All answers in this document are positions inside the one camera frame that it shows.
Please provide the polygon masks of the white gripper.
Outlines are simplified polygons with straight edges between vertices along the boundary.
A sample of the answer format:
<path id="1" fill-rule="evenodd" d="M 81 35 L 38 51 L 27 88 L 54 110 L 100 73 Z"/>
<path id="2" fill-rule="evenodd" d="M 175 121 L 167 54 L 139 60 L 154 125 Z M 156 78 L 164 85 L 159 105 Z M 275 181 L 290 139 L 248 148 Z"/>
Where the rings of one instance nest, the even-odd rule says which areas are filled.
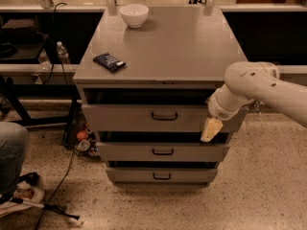
<path id="1" fill-rule="evenodd" d="M 211 96 L 208 101 L 208 116 L 204 123 L 201 140 L 203 142 L 210 142 L 223 128 L 222 121 L 228 121 L 234 117 L 239 111 L 238 107 L 228 109 L 222 107 L 215 96 Z"/>

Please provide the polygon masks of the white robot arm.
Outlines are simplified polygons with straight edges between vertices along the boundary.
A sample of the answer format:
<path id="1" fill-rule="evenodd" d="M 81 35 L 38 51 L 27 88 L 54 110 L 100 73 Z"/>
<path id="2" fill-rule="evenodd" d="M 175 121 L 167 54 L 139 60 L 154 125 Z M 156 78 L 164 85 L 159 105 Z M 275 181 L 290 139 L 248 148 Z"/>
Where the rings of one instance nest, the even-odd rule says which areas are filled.
<path id="1" fill-rule="evenodd" d="M 245 105 L 262 102 L 307 127 L 307 87 L 280 79 L 278 67 L 268 62 L 235 62 L 224 71 L 224 84 L 207 100 L 208 115 L 201 140 L 211 141 L 224 122 Z"/>

